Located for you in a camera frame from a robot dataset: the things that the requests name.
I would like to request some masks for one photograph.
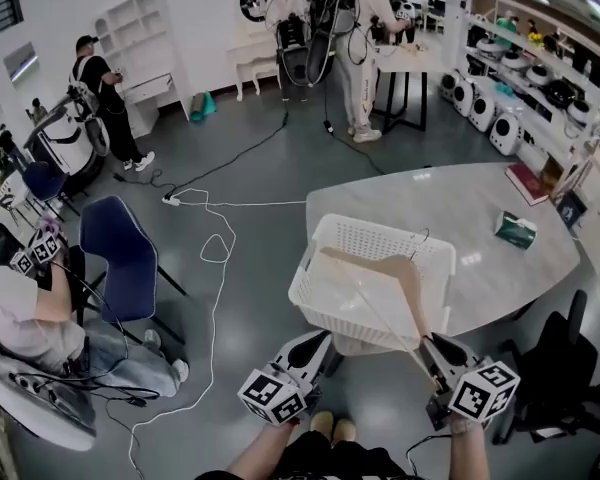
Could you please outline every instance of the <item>black t-shirt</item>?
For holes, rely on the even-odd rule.
[[[9,130],[5,130],[0,134],[0,147],[7,155],[16,147],[11,137],[13,137],[13,135],[11,135]]]
[[[73,76],[78,76],[78,66],[82,57],[78,57],[78,60],[73,66]],[[116,88],[113,85],[105,84],[102,81],[102,75],[109,73],[111,68],[102,57],[94,55],[91,57],[84,69],[82,70],[82,77],[80,81],[87,84],[89,90],[98,97],[100,107],[103,107],[112,112],[120,112],[124,108],[124,101],[116,92]]]

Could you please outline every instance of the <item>blue chair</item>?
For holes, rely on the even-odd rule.
[[[108,305],[102,308],[105,322],[151,318],[172,338],[184,344],[155,316],[158,273],[182,295],[187,296],[187,292],[160,267],[158,251],[122,199],[109,196],[83,208],[80,247],[85,253],[107,261],[106,272],[91,285],[95,289],[105,279],[103,295]]]
[[[49,204],[49,201],[55,198],[60,199],[73,213],[80,217],[78,210],[69,203],[68,198],[64,196],[62,191],[68,177],[67,174],[57,174],[54,172],[47,162],[33,162],[25,169],[22,180],[29,190],[31,190],[33,196],[45,203],[47,208],[51,209],[58,217],[60,216]]]

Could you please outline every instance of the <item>white plastic basket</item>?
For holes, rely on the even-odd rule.
[[[456,266],[453,245],[426,235],[335,214],[325,215],[313,234],[289,288],[291,302],[313,325],[402,350],[394,333],[414,348],[419,343],[419,335],[397,279],[346,262],[336,264],[336,260],[320,254],[324,247],[370,260],[396,254],[408,258],[413,255],[420,273],[422,308],[431,330],[446,331],[449,308],[445,300],[449,277],[455,275]]]

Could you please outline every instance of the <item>man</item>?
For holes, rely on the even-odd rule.
[[[367,450],[355,442],[356,427],[331,412],[311,420],[310,431],[287,446],[294,423],[267,425],[226,471],[205,473],[197,480],[268,480],[289,478],[410,478],[384,448]],[[451,416],[450,480],[489,480],[482,425]]]
[[[91,36],[82,36],[78,39],[76,43],[78,60],[73,66],[73,76],[76,80],[79,78],[87,84],[89,90],[98,98],[100,103],[98,117],[102,118],[107,127],[113,156],[122,162],[125,171],[134,165],[136,172],[144,171],[156,155],[153,151],[145,156],[138,152],[131,134],[127,109],[115,88],[116,84],[122,83],[123,77],[120,73],[112,73],[107,62],[102,57],[94,55],[93,44]]]
[[[34,98],[31,102],[33,105],[33,124],[37,125],[48,114],[47,109],[40,105],[40,100]]]
[[[13,166],[20,172],[24,173],[24,170],[29,165],[27,159],[17,148],[15,143],[13,142],[13,135],[11,132],[7,130],[6,124],[0,125],[0,157],[6,156],[9,161],[13,164]]]
[[[359,26],[336,42],[336,65],[344,91],[348,133],[355,142],[361,143],[382,137],[380,131],[371,128],[369,121],[377,76],[373,52],[375,42],[369,31],[376,18],[392,34],[403,31],[408,24],[404,20],[396,20],[389,0],[357,0],[356,15],[359,16]]]
[[[84,277],[84,253],[78,247],[68,254],[60,251],[49,269],[51,282],[40,282],[40,286],[48,285],[44,289],[36,280],[0,266],[1,349],[54,375],[66,374],[69,365],[83,356],[90,363],[85,377],[103,375],[119,363],[99,382],[146,388],[166,397],[178,392],[189,375],[189,367],[180,359],[172,365],[164,359],[155,331],[147,331],[143,346],[129,344],[128,359],[122,362],[126,353],[124,341],[98,332],[97,322],[89,322],[89,339],[85,341],[85,330],[71,318],[72,310],[84,302],[82,285],[77,281],[77,277]],[[65,269],[77,277],[67,279]]]

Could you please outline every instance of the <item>black cap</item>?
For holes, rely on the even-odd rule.
[[[76,52],[79,52],[80,49],[83,46],[86,46],[88,44],[92,44],[92,43],[97,43],[98,42],[98,38],[97,37],[91,37],[91,36],[82,36],[80,39],[78,39],[78,41],[76,42]]]

